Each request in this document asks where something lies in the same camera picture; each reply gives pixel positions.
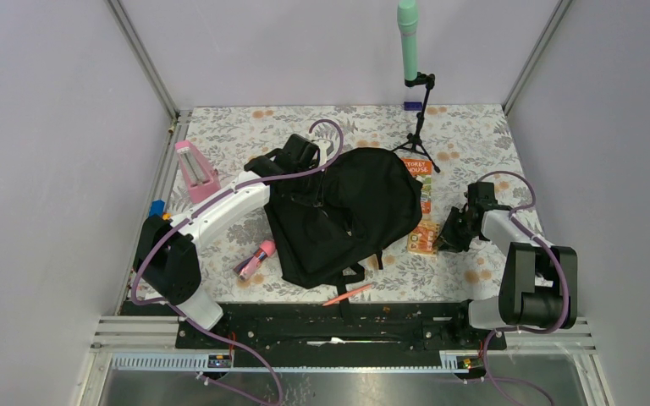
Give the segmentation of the orange snack packet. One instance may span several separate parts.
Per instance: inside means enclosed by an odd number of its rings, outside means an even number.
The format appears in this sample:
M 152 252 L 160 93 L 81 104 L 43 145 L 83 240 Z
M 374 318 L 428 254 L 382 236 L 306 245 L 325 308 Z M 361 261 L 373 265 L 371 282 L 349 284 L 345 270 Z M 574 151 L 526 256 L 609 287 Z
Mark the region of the orange snack packet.
M 440 226 L 436 222 L 430 220 L 420 221 L 407 236 L 407 251 L 414 255 L 436 255 L 438 249 L 435 246 L 435 241 L 439 230 Z

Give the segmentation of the black student backpack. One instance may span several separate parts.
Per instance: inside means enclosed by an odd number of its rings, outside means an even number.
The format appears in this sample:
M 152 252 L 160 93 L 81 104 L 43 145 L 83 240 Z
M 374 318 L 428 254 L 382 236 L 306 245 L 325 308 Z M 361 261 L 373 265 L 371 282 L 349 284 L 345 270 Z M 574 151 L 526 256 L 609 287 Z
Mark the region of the black student backpack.
M 265 212 L 282 278 L 301 288 L 365 278 L 361 262 L 381 256 L 422 219 L 422 183 L 392 151 L 356 148 L 324 171 L 271 184 Z

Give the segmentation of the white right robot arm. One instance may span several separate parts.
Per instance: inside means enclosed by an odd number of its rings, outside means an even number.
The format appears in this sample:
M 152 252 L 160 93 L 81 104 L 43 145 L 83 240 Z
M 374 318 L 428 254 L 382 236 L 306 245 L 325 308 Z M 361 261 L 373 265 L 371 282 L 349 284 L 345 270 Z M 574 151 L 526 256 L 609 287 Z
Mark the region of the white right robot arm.
M 506 256 L 499 294 L 469 300 L 451 327 L 462 348 L 473 348 L 485 330 L 522 328 L 554 332 L 576 323 L 577 253 L 527 229 L 512 207 L 502 205 L 490 182 L 469 184 L 463 207 L 454 207 L 434 247 L 466 252 L 475 239 L 494 244 Z

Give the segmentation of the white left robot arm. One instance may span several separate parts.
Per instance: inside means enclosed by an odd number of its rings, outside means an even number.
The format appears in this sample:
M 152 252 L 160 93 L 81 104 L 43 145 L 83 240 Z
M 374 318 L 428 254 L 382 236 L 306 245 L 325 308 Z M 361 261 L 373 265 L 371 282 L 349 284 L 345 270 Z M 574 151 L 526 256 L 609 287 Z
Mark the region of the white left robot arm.
M 145 282 L 157 292 L 154 304 L 165 304 L 195 322 L 196 336 L 210 348 L 226 342 L 229 326 L 223 310 L 201 285 L 199 251 L 250 212 L 270 200 L 272 185 L 322 171 L 341 152 L 331 140 L 291 135 L 285 146 L 247 162 L 226 186 L 171 220 L 148 217 L 137 245 L 130 300 L 139 299 Z

